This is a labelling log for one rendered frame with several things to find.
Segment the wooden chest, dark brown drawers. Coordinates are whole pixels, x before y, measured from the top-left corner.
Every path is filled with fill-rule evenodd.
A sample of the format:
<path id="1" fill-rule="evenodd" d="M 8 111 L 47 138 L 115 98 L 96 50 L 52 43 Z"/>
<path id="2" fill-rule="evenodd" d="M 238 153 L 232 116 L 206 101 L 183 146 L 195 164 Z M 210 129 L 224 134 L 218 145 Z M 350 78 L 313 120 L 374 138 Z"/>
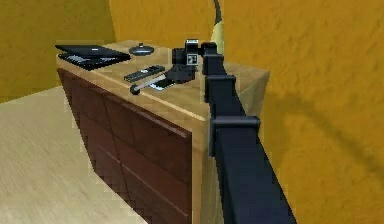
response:
<path id="1" fill-rule="evenodd" d="M 204 77 L 163 91 L 130 93 L 124 77 L 170 67 L 170 49 L 84 70 L 58 60 L 58 74 L 94 171 L 147 224 L 224 224 L 214 159 L 207 152 Z"/>

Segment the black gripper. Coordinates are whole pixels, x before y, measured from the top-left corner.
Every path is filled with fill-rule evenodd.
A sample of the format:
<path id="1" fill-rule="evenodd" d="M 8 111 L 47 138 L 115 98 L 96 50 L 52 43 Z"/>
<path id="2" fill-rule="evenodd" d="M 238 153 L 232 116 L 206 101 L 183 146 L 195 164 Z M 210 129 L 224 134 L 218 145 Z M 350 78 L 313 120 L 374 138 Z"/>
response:
<path id="1" fill-rule="evenodd" d="M 196 55 L 188 53 L 184 48 L 174 48 L 172 50 L 172 67 L 165 73 L 142 84 L 133 84 L 130 93 L 138 95 L 143 88 L 146 88 L 165 78 L 172 80 L 176 84 L 183 84 L 195 79 Z"/>

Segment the black and white radiophone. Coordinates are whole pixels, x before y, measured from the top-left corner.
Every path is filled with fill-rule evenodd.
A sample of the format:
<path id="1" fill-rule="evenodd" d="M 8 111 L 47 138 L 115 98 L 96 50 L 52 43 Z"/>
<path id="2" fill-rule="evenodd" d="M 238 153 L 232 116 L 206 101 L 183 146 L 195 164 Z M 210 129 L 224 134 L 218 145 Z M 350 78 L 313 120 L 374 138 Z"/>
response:
<path id="1" fill-rule="evenodd" d="M 163 91 L 174 84 L 175 84 L 175 82 L 173 80 L 163 79 L 163 80 L 160 80 L 154 84 L 151 84 L 150 87 L 157 90 L 157 91 Z"/>

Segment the dark grey round knobbed disc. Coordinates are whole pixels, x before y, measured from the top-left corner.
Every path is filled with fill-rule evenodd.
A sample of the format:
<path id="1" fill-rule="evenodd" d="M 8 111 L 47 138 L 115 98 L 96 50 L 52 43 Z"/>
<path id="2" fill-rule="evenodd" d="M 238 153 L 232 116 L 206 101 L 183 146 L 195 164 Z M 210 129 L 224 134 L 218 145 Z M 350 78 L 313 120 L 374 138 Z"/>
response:
<path id="1" fill-rule="evenodd" d="M 151 46 L 139 43 L 137 46 L 133 46 L 129 49 L 129 53 L 134 56 L 147 56 L 154 52 L 154 48 Z"/>

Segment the black remote control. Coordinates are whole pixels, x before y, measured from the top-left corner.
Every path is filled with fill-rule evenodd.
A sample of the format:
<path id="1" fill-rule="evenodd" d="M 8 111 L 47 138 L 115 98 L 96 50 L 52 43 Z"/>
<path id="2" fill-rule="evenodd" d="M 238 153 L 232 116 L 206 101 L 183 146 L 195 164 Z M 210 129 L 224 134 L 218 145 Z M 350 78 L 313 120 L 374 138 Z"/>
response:
<path id="1" fill-rule="evenodd" d="M 153 65 L 144 69 L 141 69 L 139 71 L 133 72 L 131 74 L 128 74 L 124 77 L 125 81 L 128 81 L 130 83 L 136 82 L 138 80 L 144 79 L 146 77 L 158 74 L 160 72 L 163 72 L 165 70 L 164 66 L 161 65 Z"/>

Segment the black laptop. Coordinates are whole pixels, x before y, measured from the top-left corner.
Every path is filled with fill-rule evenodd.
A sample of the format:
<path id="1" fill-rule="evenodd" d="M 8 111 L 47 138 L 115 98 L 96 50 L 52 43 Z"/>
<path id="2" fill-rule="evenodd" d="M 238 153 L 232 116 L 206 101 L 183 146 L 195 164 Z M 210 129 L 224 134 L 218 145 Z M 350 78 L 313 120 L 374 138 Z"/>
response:
<path id="1" fill-rule="evenodd" d="M 128 53 L 99 45 L 56 45 L 55 48 L 62 51 L 58 55 L 60 59 L 88 71 L 131 59 Z"/>

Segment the pale lamp with black pole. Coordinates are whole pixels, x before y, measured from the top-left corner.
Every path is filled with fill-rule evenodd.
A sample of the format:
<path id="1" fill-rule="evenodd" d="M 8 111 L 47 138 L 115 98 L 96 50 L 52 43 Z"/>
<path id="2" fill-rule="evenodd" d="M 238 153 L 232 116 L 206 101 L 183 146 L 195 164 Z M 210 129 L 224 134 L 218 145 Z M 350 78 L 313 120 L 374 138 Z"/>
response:
<path id="1" fill-rule="evenodd" d="M 211 41 L 217 45 L 217 52 L 224 53 L 224 31 L 222 13 L 219 0 L 213 0 L 215 6 L 215 22 L 212 30 Z"/>

